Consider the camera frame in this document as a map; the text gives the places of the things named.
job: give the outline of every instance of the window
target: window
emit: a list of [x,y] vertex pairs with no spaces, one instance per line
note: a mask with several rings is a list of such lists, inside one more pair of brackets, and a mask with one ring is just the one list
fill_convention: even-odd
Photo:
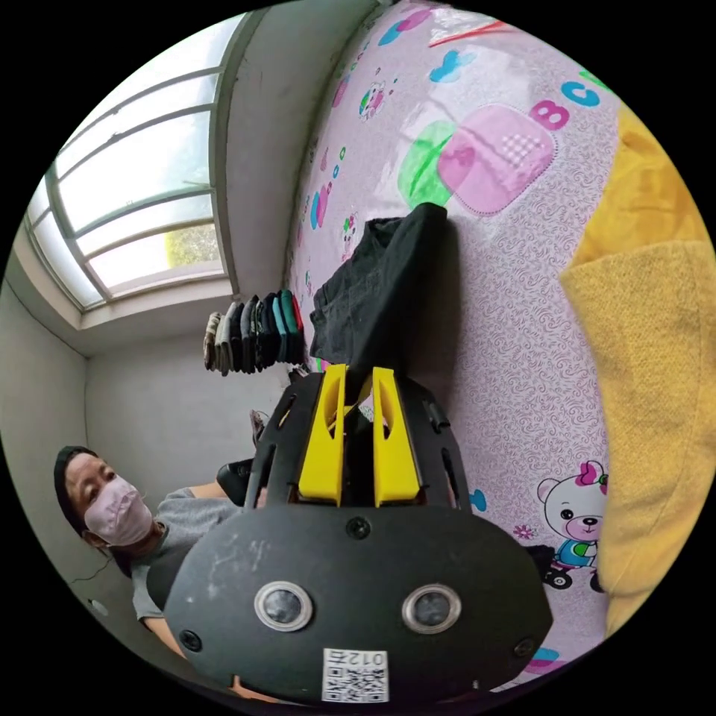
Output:
[[37,187],[31,241],[80,310],[227,275],[210,152],[241,17],[188,37],[122,82]]

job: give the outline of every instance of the window sill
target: window sill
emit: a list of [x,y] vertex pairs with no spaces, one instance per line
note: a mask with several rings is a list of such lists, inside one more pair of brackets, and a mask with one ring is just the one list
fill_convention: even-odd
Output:
[[108,321],[126,318],[136,313],[227,296],[231,296],[231,283],[226,277],[182,283],[176,286],[162,286],[161,290],[127,296],[111,304],[97,306],[87,311],[80,317],[79,330],[94,328]]
[[232,300],[226,277],[208,277],[157,287],[81,314],[46,271],[24,226],[17,232],[5,277],[33,318],[86,357],[137,342],[199,334],[209,314],[225,311]]

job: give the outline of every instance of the window frame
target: window frame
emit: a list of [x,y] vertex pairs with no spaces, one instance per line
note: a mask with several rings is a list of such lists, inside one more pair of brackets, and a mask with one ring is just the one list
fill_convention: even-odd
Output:
[[[80,131],[72,135],[72,137],[63,145],[60,152],[73,144],[77,139],[82,137],[87,131],[94,128],[99,122],[102,122],[107,117],[112,116],[114,113],[121,110],[123,107],[128,106],[132,102],[146,97],[158,90],[163,90],[166,87],[171,87],[181,82],[192,80],[208,75],[218,75],[216,81],[216,91],[214,92],[213,101],[209,104],[197,104],[193,107],[188,107],[183,110],[172,112],[166,115],[158,116],[151,121],[143,122],[134,128],[131,128],[121,134],[117,134],[108,139],[104,144],[92,150],[86,156],[82,157],[73,166],[68,168],[62,176],[57,174],[57,166],[53,161],[48,171],[43,177],[43,183],[45,184],[45,190],[49,199],[49,205],[46,209],[40,213],[34,221],[31,221],[29,214],[26,212],[23,219],[23,225],[27,232],[30,244],[37,254],[40,262],[42,263],[45,270],[51,276],[53,281],[57,284],[63,294],[72,302],[72,304],[78,309],[81,315],[101,309],[111,304],[116,304],[120,301],[128,298],[133,298],[138,295],[160,291],[162,289],[173,288],[189,283],[198,283],[206,280],[216,280],[217,278],[226,278],[229,280],[231,285],[231,291],[233,294],[239,294],[239,285],[236,277],[236,267],[233,262],[233,250],[231,247],[229,223],[228,223],[228,212],[227,212],[227,187],[226,187],[226,146],[227,146],[227,127],[228,127],[228,114],[230,110],[231,95],[233,92],[233,85],[236,79],[236,73],[238,72],[239,64],[243,58],[244,50],[251,35],[256,28],[256,25],[260,21],[261,16],[264,13],[258,12],[247,12],[243,13],[239,22],[231,34],[219,65],[207,67],[205,69],[196,70],[194,72],[179,75],[175,78],[171,78],[152,85],[140,92],[135,93],[131,97],[127,97],[110,109],[103,112],[100,116],[93,119],[87,126],[82,127]],[[179,189],[174,191],[165,192],[161,195],[154,195],[149,198],[139,200],[128,207],[121,207],[116,209],[104,216],[99,217],[90,224],[82,227],[75,231],[72,228],[72,224],[67,216],[66,209],[62,197],[59,191],[59,182],[67,175],[72,173],[76,168],[81,166],[84,162],[88,161],[91,157],[96,156],[101,151],[110,147],[112,144],[117,143],[121,139],[124,139],[131,134],[135,134],[138,131],[149,128],[154,125],[161,124],[177,116],[188,116],[194,113],[209,111],[209,133],[208,133],[208,151],[209,151],[209,183],[204,186],[200,186],[194,189]],[[101,250],[89,252],[86,256],[82,253],[77,239],[88,234],[89,232],[99,228],[105,224],[109,224],[116,219],[128,216],[136,211],[146,209],[153,206],[158,206],[166,202],[173,201],[179,198],[189,198],[199,195],[208,195],[210,197],[212,218],[211,219],[196,219],[191,221],[176,222],[174,224],[168,224],[161,227],[151,227],[139,233],[135,233],[131,236],[125,236],[121,239],[102,247]],[[37,225],[49,214],[52,213],[54,220],[57,222],[57,227],[60,231],[63,241],[75,260],[81,271],[87,277],[89,282],[94,286],[95,290],[100,296],[100,300],[89,306],[84,306],[75,296],[72,294],[70,288],[57,276],[57,273],[50,266],[48,258],[40,248],[39,241],[35,235],[35,229]],[[214,264],[214,262],[204,262],[198,265],[192,265],[187,267],[175,267],[169,269],[169,271],[163,271],[159,274],[153,274],[149,277],[141,277],[135,280],[130,280],[122,283],[118,286],[114,286],[112,290],[104,285],[102,280],[92,269],[90,261],[95,259],[97,256],[107,253],[108,251],[118,248],[119,246],[127,245],[134,241],[146,238],[147,236],[154,236],[158,233],[166,233],[170,230],[180,230],[183,228],[189,228],[194,226],[201,226],[206,224],[212,224],[216,232],[216,240],[219,249],[219,257],[221,260],[222,270],[217,271],[215,266],[208,266]]]

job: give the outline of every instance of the screw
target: screw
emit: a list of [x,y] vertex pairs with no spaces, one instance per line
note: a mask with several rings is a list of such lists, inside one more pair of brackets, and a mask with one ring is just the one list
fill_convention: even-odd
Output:
[[185,629],[179,635],[179,641],[189,651],[201,651],[201,639],[194,632],[190,632],[189,630]]
[[519,644],[512,650],[512,653],[514,653],[518,659],[522,659],[525,656],[529,656],[534,650],[535,642],[528,637],[520,641]]
[[353,539],[365,539],[371,533],[371,525],[364,517],[352,517],[348,520],[345,531]]

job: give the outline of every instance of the wire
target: wire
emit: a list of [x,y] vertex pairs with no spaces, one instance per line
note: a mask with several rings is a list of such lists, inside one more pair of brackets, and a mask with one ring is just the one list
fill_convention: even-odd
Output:
[[89,582],[90,580],[93,580],[112,561],[113,558],[108,557],[107,561],[91,577],[78,577],[76,580],[72,580],[70,584],[74,584],[75,582]]

